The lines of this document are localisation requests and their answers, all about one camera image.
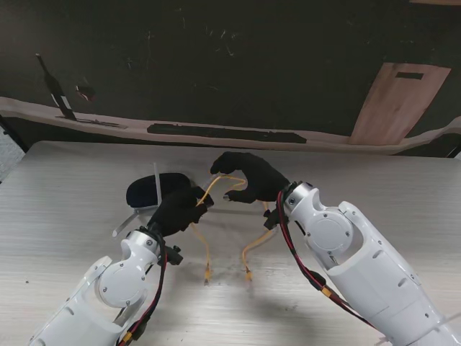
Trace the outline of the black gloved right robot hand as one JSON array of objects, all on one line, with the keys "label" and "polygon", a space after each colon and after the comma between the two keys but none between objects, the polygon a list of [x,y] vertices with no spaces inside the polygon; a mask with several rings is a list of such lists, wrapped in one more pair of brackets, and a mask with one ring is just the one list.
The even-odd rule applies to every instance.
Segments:
[{"label": "black gloved right robot hand", "polygon": [[232,174],[234,171],[243,172],[247,186],[244,190],[230,190],[225,194],[227,199],[233,202],[275,202],[278,193],[290,184],[289,180],[267,161],[250,153],[226,151],[210,168],[211,174]]}]

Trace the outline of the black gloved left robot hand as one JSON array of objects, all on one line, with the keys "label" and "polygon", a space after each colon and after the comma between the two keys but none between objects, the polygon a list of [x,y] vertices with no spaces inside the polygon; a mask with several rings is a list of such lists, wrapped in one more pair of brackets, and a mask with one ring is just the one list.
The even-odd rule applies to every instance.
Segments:
[{"label": "black gloved left robot hand", "polygon": [[201,187],[186,187],[167,195],[148,222],[147,229],[162,237],[185,231],[214,205],[213,199]]}]

